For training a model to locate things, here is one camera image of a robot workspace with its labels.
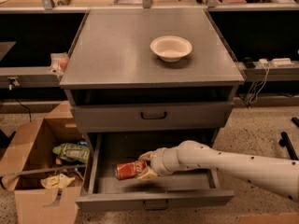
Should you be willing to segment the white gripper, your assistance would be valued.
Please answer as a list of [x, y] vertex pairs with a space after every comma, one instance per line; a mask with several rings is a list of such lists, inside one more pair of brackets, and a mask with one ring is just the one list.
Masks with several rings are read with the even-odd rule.
[[171, 175], [179, 171], [180, 163], [178, 161], [177, 150], [176, 147], [163, 147], [140, 155], [138, 158], [141, 161], [150, 161], [150, 167], [153, 170], [147, 166], [136, 178], [141, 181], [147, 181], [157, 178], [158, 175]]

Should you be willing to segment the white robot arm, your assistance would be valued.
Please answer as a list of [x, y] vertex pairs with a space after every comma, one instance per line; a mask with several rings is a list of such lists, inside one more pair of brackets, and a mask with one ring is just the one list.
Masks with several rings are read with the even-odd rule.
[[151, 180], [174, 172], [210, 169], [299, 201], [299, 161], [218, 151], [191, 140], [177, 147], [149, 151], [138, 159], [149, 163], [137, 175], [139, 180]]

